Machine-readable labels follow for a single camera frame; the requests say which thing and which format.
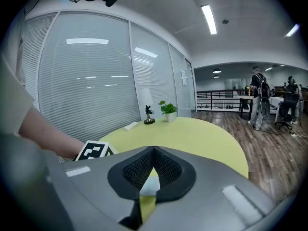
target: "white lampshade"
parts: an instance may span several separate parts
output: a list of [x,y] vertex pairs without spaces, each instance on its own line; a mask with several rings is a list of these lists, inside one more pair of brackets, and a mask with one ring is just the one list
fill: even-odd
[[139,91],[139,105],[146,106],[153,104],[152,96],[150,93],[150,89],[143,88]]

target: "black and white marker cube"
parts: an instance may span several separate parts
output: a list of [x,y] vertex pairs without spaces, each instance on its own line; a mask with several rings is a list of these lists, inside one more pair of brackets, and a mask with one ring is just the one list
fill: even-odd
[[76,161],[94,159],[117,153],[117,150],[108,142],[87,141],[76,158]]

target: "wooden floor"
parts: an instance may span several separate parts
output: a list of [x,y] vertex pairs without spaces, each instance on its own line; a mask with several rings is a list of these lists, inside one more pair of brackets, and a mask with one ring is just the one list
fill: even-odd
[[274,125],[275,116],[264,119],[260,130],[248,125],[239,113],[200,111],[193,118],[211,122],[230,133],[241,145],[249,167],[249,179],[277,203],[295,193],[308,162],[308,116],[301,115],[301,126],[292,137],[286,128]]

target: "desk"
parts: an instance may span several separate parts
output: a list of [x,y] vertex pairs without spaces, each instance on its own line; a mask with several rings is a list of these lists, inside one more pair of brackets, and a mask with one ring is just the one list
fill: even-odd
[[240,99],[240,111],[241,111],[241,117],[243,116],[243,100],[250,100],[250,108],[249,108],[249,120],[251,118],[251,112],[252,112],[252,105],[253,105],[253,99],[254,97],[253,96],[245,96],[245,95],[242,95],[242,96],[238,96],[239,99]]
[[[248,164],[239,143],[224,129],[198,119],[164,118],[146,125],[143,121],[129,131],[119,128],[100,139],[110,142],[119,153],[142,146],[165,146],[222,162],[248,178]],[[140,197],[143,221],[155,209],[155,197]]]

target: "white plant pot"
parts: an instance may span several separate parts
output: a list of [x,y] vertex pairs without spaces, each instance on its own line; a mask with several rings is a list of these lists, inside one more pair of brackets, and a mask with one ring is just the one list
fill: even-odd
[[176,112],[165,114],[167,122],[173,122],[176,118],[175,114]]

